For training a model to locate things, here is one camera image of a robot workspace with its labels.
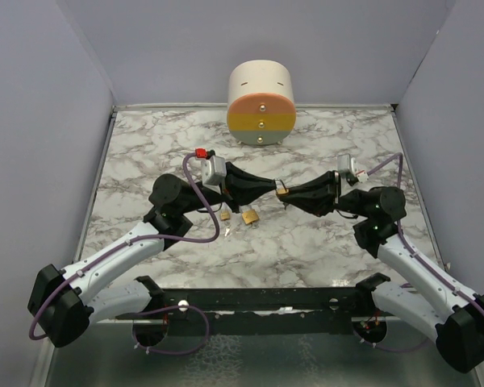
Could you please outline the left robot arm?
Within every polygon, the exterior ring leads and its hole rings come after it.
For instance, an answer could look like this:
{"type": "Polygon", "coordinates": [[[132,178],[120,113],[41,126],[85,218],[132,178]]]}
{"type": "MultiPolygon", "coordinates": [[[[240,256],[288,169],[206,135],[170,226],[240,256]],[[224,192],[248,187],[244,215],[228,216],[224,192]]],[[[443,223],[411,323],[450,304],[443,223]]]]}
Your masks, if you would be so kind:
{"type": "Polygon", "coordinates": [[[136,279],[119,289],[111,282],[178,242],[216,241],[220,224],[214,205],[238,211],[277,187],[275,181],[246,173],[217,156],[203,160],[205,171],[196,182],[188,169],[190,159],[187,155],[182,162],[184,179],[166,173],[155,180],[150,211],[120,239],[77,263],[62,269],[49,264],[37,273],[27,303],[33,317],[29,339],[49,339],[55,347],[64,347],[104,319],[157,316],[162,299],[153,282],[136,279]]]}

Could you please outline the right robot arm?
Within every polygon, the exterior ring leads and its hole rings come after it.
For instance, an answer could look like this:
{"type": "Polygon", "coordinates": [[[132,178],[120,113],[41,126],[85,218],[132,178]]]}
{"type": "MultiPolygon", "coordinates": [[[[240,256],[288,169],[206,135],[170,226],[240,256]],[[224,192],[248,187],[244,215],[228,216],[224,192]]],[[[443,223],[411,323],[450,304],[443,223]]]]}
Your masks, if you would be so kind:
{"type": "Polygon", "coordinates": [[[395,186],[341,192],[336,172],[302,185],[279,189],[277,198],[315,216],[342,211],[362,218],[354,225],[360,248],[399,273],[415,289],[385,281],[354,296],[364,315],[392,314],[422,332],[442,358],[467,373],[484,362],[484,294],[451,277],[414,247],[401,229],[406,216],[404,192],[395,186]]]}

